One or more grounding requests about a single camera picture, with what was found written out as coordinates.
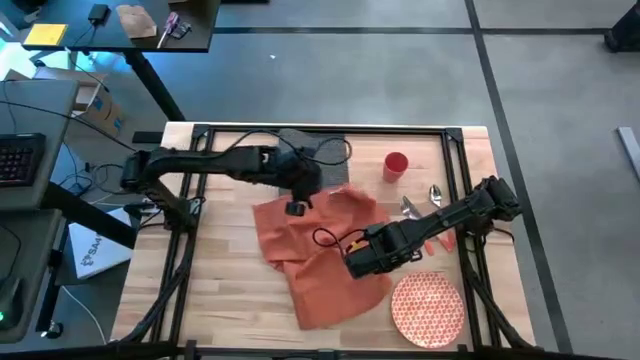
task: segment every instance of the computer keyboard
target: computer keyboard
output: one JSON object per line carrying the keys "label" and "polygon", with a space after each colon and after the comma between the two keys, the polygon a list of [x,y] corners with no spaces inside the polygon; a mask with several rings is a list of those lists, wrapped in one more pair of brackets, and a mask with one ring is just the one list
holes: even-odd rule
{"label": "computer keyboard", "polygon": [[0,134],[0,187],[33,184],[44,148],[42,134]]}

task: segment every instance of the silver spoon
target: silver spoon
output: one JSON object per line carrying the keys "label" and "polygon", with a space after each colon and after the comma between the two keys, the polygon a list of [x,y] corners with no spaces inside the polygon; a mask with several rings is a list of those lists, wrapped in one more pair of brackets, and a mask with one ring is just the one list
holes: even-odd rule
{"label": "silver spoon", "polygon": [[442,204],[442,191],[440,191],[438,185],[434,184],[429,188],[429,200],[431,200],[433,205],[440,208],[440,204]]}

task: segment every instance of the desk leg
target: desk leg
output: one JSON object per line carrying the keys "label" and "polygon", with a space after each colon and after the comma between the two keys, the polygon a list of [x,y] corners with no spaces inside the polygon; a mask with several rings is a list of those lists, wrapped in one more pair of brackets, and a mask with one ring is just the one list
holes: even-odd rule
{"label": "desk leg", "polygon": [[149,60],[140,51],[125,51],[124,57],[164,114],[167,115],[169,121],[186,121]]}
{"label": "desk leg", "polygon": [[60,186],[49,183],[42,199],[43,209],[60,209],[69,221],[77,222],[122,246],[133,249],[136,231],[113,216],[88,204]]}

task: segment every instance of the sticky note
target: sticky note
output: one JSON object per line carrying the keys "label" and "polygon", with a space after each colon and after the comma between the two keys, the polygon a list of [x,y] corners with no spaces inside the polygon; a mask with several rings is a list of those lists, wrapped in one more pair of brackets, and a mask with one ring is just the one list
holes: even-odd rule
{"label": "sticky note", "polygon": [[66,24],[35,24],[31,28],[25,45],[58,45],[67,31]]}

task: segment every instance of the orange towel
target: orange towel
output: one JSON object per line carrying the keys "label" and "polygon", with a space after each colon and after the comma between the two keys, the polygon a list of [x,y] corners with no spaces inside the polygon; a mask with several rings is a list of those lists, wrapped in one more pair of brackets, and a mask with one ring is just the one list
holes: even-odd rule
{"label": "orange towel", "polygon": [[[375,307],[389,293],[386,275],[354,280],[337,247],[323,248],[312,240],[312,233],[324,227],[341,238],[349,231],[389,222],[375,200],[350,186],[326,189],[311,197],[313,209],[303,217],[284,213],[290,196],[253,207],[258,240],[264,258],[282,271],[303,330],[326,327],[360,315]],[[360,233],[344,239],[346,247]],[[324,233],[317,240],[333,240]]]}

